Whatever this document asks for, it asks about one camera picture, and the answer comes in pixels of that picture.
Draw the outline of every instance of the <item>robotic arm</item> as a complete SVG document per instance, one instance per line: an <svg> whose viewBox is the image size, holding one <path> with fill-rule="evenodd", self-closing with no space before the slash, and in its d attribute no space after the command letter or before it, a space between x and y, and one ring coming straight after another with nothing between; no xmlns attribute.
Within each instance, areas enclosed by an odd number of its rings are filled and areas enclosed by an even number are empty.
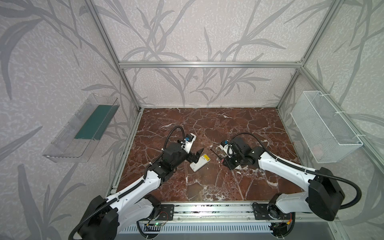
<svg viewBox="0 0 384 240"><path fill-rule="evenodd" d="M262 147L251 149L238 137L241 134L253 136ZM228 155L223 164L229 169L252 165L284 177L304 190L295 194L277 193L268 204L268 214L273 219L279 219L281 213L309 212L333 221L339 209L351 207L361 198L361 190L355 183L335 177L324 167L316 170L275 156L251 133L237 134L229 142L222 141L219 147ZM350 203L342 205L345 194L337 181L345 182L356 189L356 197Z"/></svg>
<svg viewBox="0 0 384 240"><path fill-rule="evenodd" d="M167 142L174 130L182 131L183 140ZM173 176L177 167L185 160L197 163L204 149L190 152L196 135L185 136L183 128L176 126L164 143L163 152L147 165L144 175L128 187L103 199L95 197L89 204L80 223L72 230L68 239L113 240L116 234L143 218L156 218L160 213L160 202L151 191L157 189Z"/></svg>

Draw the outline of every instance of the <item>gray floor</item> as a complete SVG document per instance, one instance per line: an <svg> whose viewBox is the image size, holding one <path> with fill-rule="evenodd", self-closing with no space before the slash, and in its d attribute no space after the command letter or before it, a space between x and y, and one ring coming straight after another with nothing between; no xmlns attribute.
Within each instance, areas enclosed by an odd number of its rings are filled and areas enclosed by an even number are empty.
<svg viewBox="0 0 384 240"><path fill-rule="evenodd" d="M144 240L140 234L118 234L115 240ZM156 240L273 240L269 233L194 233L159 234ZM334 240L327 222L297 222L286 240Z"/></svg>

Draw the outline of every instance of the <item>green sheet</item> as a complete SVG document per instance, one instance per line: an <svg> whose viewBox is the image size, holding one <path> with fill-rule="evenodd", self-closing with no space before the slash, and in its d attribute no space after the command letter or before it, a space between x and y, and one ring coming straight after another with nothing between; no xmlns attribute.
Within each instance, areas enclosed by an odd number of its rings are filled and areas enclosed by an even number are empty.
<svg viewBox="0 0 384 240"><path fill-rule="evenodd" d="M100 140L118 108L118 105L97 106L76 134L75 139Z"/></svg>

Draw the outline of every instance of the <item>wallpaper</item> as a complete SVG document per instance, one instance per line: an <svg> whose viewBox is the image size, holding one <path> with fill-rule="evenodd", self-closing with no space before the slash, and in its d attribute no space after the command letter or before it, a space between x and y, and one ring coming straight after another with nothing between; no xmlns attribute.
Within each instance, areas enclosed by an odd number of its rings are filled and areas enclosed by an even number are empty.
<svg viewBox="0 0 384 240"><path fill-rule="evenodd" d="M332 0L94 2L120 61L299 61Z"/></svg>
<svg viewBox="0 0 384 240"><path fill-rule="evenodd" d="M353 207L339 210L341 220L351 240L379 240L384 235L384 176L374 167L363 149L358 149L336 163L319 164L308 148L299 128L291 117L303 91L313 91L307 79L300 76L288 97L278 110L288 135L295 147L301 163L307 167L328 168L335 176L355 182L362 190L361 200ZM344 203L355 197L356 191L349 185L339 182L346 198Z"/></svg>
<svg viewBox="0 0 384 240"><path fill-rule="evenodd" d="M0 239L59 240L104 195L137 112L83 1L0 1ZM43 150L89 94L120 107L87 163Z"/></svg>
<svg viewBox="0 0 384 240"><path fill-rule="evenodd" d="M141 106L275 107L293 68L125 69Z"/></svg>
<svg viewBox="0 0 384 240"><path fill-rule="evenodd" d="M305 66L384 155L384 1L345 1Z"/></svg>

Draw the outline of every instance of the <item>marble surface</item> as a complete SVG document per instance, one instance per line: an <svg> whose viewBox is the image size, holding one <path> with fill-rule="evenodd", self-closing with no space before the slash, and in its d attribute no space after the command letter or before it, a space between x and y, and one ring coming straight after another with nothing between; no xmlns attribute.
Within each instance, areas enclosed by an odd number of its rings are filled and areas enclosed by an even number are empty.
<svg viewBox="0 0 384 240"><path fill-rule="evenodd" d="M177 172L157 190L160 201L235 201L270 200L277 192L286 194L302 191L298 186L269 171L246 167L230 171L211 150L224 156L220 142L239 132L258 135L271 152L299 163L275 108L172 108L145 109L133 146L119 183L121 190L144 173L145 166L160 153L165 138L174 125L183 126L185 133L197 136L191 151L204 148L211 160L197 172L189 162L183 162ZM181 139L176 130L170 141ZM255 139L244 135L251 147Z"/></svg>

